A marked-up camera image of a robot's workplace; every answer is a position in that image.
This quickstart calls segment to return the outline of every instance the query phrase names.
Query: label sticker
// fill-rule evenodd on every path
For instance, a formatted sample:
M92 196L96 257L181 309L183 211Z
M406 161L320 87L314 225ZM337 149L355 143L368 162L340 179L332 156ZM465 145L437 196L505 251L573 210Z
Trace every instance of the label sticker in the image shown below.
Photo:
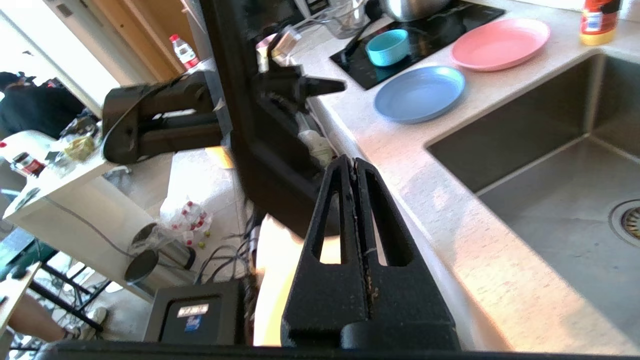
M584 31L600 31L602 30L602 13L587 13L585 14L587 20L587 27Z
M185 318L187 316L204 315L209 311L208 304L185 306L178 310L178 317Z
M184 327L184 332L196 331L202 323L202 315L189 316L187 318L187 326Z
M307 6L309 7L311 15L315 15L330 7L327 0L307 0Z

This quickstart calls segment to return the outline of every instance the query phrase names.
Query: black clothing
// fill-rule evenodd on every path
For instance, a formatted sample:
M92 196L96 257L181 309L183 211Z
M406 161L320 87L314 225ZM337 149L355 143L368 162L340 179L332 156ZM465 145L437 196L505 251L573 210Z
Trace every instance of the black clothing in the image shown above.
M20 77L12 72L0 72L0 91L4 92L7 86L17 83Z
M83 109L66 89L12 86L0 101L0 127L7 136L36 130L57 139Z

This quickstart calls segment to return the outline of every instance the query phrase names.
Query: metal pot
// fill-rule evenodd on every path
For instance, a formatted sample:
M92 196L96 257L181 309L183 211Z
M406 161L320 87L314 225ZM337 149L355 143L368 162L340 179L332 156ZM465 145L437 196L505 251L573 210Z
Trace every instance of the metal pot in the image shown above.
M408 22L439 12L451 0L380 0L385 13L396 21Z

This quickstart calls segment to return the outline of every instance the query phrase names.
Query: blue plate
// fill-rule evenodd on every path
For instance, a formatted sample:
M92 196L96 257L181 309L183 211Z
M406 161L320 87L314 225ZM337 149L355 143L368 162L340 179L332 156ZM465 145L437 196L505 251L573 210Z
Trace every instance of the blue plate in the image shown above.
M430 66L389 81L376 95L376 111L391 121L417 124L456 105L465 89L464 75L446 66Z

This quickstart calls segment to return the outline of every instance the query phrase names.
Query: pink plate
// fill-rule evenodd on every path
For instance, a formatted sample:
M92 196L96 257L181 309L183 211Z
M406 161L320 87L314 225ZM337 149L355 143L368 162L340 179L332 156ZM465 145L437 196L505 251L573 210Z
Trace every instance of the pink plate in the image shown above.
M519 65L545 45L551 30L542 21L506 19L469 31L456 41L453 61L477 71L496 71Z

